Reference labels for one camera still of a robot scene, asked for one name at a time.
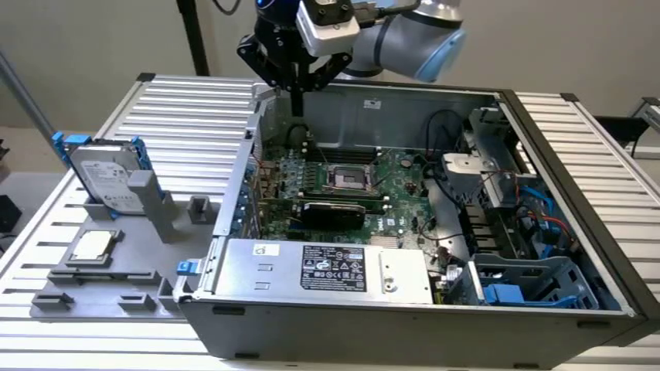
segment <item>blue cable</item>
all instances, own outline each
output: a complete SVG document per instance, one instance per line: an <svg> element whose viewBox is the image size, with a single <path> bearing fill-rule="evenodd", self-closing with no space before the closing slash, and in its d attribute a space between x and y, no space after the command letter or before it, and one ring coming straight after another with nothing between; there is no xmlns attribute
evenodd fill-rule
<svg viewBox="0 0 660 371"><path fill-rule="evenodd" d="M519 187L519 190L523 191L523 192L526 192L526 193L529 193L537 199L541 199L541 200L545 201L545 204L547 205L547 215L551 216L553 209L554 209L554 203L550 200L550 198L545 197L541 192L538 192L535 189L527 187L526 185L523 185L522 187Z"/></svg>

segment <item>warning label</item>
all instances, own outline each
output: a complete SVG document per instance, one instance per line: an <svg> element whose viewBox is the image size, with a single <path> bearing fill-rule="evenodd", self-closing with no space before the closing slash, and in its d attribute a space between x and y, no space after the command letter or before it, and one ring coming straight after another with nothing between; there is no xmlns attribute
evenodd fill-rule
<svg viewBox="0 0 660 371"><path fill-rule="evenodd" d="M363 249L302 247L299 286L305 290L366 292Z"/></svg>

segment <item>blue tab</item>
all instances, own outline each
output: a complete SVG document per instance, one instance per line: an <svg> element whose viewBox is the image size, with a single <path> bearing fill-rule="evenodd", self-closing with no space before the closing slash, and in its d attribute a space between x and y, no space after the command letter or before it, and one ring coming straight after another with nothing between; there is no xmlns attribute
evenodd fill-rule
<svg viewBox="0 0 660 371"><path fill-rule="evenodd" d="M485 302L501 305L522 305L525 299L515 284L490 284L483 289Z"/></svg>
<svg viewBox="0 0 660 371"><path fill-rule="evenodd" d="M91 137L86 134L71 134L65 137L63 143L67 145L86 145L91 141Z"/></svg>
<svg viewBox="0 0 660 371"><path fill-rule="evenodd" d="M51 137L50 137L51 147L54 148L54 151L57 152L57 155L59 156L63 163L67 166L70 166L70 159L69 159L69 156L66 154L66 149L63 148L62 138L63 138L63 134L61 133L61 131L58 131L57 133L54 133L51 135Z"/></svg>
<svg viewBox="0 0 660 371"><path fill-rule="evenodd" d="M510 305L535 308L571 308L577 297L569 295L557 301L525 301L519 286L515 284L490 284L483 288L485 302L491 305Z"/></svg>
<svg viewBox="0 0 660 371"><path fill-rule="evenodd" d="M194 276L197 275L197 262L182 260L175 266L175 274L179 276Z"/></svg>

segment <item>aluminum extrusion table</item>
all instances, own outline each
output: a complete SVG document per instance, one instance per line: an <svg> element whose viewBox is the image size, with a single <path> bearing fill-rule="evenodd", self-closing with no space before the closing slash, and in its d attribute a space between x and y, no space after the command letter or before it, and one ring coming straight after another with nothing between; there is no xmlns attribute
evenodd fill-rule
<svg viewBox="0 0 660 371"><path fill-rule="evenodd" d="M578 102L565 101L558 94L517 96L660 300L657 186ZM130 87L97 136L138 135L161 186L174 199L202 194L221 203L250 100L251 80L155 75ZM183 322L42 323L31 319L34 292L45 285L47 270L86 218L85 211L69 205L85 197L69 171L0 260L0 369L406 368L223 361L206 354ZM625 348L593 348L555 369L658 370L660 335Z"/></svg>

